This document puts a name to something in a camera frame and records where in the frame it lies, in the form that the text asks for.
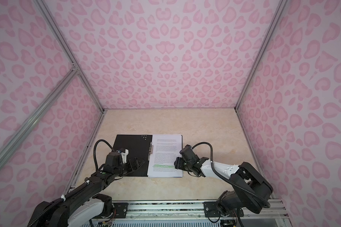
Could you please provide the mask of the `blue black file folder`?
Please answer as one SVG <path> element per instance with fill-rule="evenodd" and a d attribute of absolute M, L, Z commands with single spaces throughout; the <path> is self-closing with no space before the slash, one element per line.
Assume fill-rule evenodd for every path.
<path fill-rule="evenodd" d="M 128 174 L 128 176 L 148 177 L 147 170 L 151 154 L 152 135 L 127 135 L 118 134 L 114 142 L 114 149 L 125 148 L 129 150 L 127 161 L 131 159 L 142 159 L 145 163 L 140 169 Z"/>

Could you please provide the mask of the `green highlighted paper sheet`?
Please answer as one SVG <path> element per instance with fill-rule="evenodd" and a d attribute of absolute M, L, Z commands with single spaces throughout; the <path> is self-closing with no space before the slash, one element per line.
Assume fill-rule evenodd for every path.
<path fill-rule="evenodd" d="M 183 171 L 174 167 L 174 162 L 180 157 L 182 150 L 182 135 L 154 134 L 148 164 L 147 176 L 150 178 L 183 177 Z"/>

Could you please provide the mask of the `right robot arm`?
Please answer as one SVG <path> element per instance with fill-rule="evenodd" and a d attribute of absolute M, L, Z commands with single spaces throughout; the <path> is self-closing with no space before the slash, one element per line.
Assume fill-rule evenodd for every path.
<path fill-rule="evenodd" d="M 194 149 L 200 145 L 210 148 L 210 157 L 199 158 Z M 186 145 L 174 162 L 175 169 L 185 171 L 193 177 L 212 177 L 232 186 L 232 191 L 224 191 L 216 200 L 216 211 L 226 217 L 241 208 L 259 214 L 270 208 L 269 198 L 273 193 L 271 184 L 248 162 L 228 165 L 214 161 L 213 147 L 208 142 L 194 146 Z"/>

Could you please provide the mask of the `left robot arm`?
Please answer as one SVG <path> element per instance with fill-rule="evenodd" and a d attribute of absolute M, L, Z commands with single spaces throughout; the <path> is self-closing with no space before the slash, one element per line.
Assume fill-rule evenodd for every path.
<path fill-rule="evenodd" d="M 28 223 L 29 227 L 69 227 L 91 220 L 94 217 L 113 218 L 116 209 L 112 197 L 101 194 L 117 177 L 138 170 L 145 162 L 134 158 L 126 162 L 119 152 L 110 152 L 104 164 L 80 186 L 61 195 L 52 202 L 36 206 Z"/>

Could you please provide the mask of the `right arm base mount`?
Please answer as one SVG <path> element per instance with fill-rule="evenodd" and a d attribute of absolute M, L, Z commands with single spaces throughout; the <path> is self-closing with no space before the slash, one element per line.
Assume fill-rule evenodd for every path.
<path fill-rule="evenodd" d="M 239 202 L 206 201 L 203 202 L 204 215 L 207 218 L 244 217 Z"/>

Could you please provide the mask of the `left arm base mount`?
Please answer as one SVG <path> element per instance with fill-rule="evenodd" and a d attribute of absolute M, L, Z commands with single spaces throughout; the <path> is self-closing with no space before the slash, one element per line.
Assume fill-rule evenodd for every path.
<path fill-rule="evenodd" d="M 111 196 L 104 194 L 97 194 L 92 197 L 93 199 L 99 200 L 102 204 L 101 213 L 94 218 L 125 218 L 128 209 L 127 202 L 113 202 Z"/>

